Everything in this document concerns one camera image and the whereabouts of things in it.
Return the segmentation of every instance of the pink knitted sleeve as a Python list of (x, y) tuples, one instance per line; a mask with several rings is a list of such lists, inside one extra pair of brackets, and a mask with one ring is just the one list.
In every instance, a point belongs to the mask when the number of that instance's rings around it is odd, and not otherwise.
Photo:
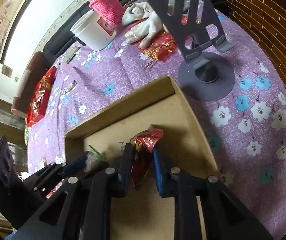
[(93, 0), (90, 7), (101, 15), (110, 26), (121, 23), (125, 12), (125, 8), (119, 0)]

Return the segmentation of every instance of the silver bolt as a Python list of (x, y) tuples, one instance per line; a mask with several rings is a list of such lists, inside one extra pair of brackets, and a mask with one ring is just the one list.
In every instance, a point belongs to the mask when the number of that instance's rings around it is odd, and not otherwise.
[(171, 168), (171, 172), (174, 173), (174, 174), (178, 174), (178, 173), (181, 172), (181, 170), (180, 170), (180, 168), (178, 168), (178, 167), (172, 167), (172, 168)]
[(115, 169), (114, 168), (107, 168), (106, 170), (105, 170), (105, 173), (106, 174), (113, 174), (115, 172)]
[(76, 183), (77, 181), (78, 181), (77, 177), (70, 177), (70, 178), (68, 179), (68, 183), (69, 183), (69, 184), (74, 184), (74, 183)]
[(211, 183), (216, 183), (216, 182), (218, 182), (218, 178), (216, 177), (216, 176), (209, 176), (208, 177), (208, 180), (209, 180), (209, 182), (211, 182)]

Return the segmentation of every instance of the floral tablecloth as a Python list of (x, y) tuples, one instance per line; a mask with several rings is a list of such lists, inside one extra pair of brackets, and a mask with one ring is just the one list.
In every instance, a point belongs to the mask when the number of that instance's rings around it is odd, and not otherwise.
[[(228, 41), (236, 44), (221, 54), (234, 67), (234, 88), (216, 102), (188, 96), (187, 100), (208, 138), (221, 179), (275, 239), (281, 239), (286, 231), (286, 90), (258, 44), (218, 15)], [(64, 133), (82, 119), (160, 75), (177, 79), (183, 61), (178, 50), (165, 62), (145, 68), (151, 58), (126, 44), (124, 34), (124, 29), (118, 30), (100, 52), (85, 46), (69, 64), (62, 57), (57, 60), (46, 116), (30, 132), (30, 173), (40, 169), (42, 158), (48, 163), (65, 161)], [(212, 47), (207, 50), (216, 52)], [(62, 95), (73, 80), (75, 89)]]

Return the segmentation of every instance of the round stand base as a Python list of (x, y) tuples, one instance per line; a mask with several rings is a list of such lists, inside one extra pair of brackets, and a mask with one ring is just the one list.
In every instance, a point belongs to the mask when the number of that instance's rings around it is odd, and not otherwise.
[(184, 93), (194, 99), (205, 102), (220, 100), (233, 89), (234, 70), (226, 58), (216, 53), (203, 52), (203, 55), (217, 67), (218, 78), (214, 82), (204, 83), (195, 76), (193, 60), (189, 63), (184, 61), (178, 71), (179, 85)]

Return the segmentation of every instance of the white glove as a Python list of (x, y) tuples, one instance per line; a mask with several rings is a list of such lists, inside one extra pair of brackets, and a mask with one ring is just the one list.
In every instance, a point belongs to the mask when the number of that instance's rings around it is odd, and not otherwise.
[(156, 12), (153, 11), (147, 20), (139, 23), (138, 25), (135, 25), (132, 29), (130, 29), (125, 34), (125, 37), (126, 37), (125, 42), (134, 43), (147, 35), (141, 41), (140, 46), (139, 46), (141, 49), (146, 49), (150, 45), (151, 40), (154, 38), (154, 36), (162, 28), (163, 28), (163, 24), (161, 22), (161, 19), (158, 17)]
[(134, 21), (145, 19), (152, 12), (153, 9), (147, 2), (134, 3), (126, 9), (122, 17), (122, 25), (126, 26)]

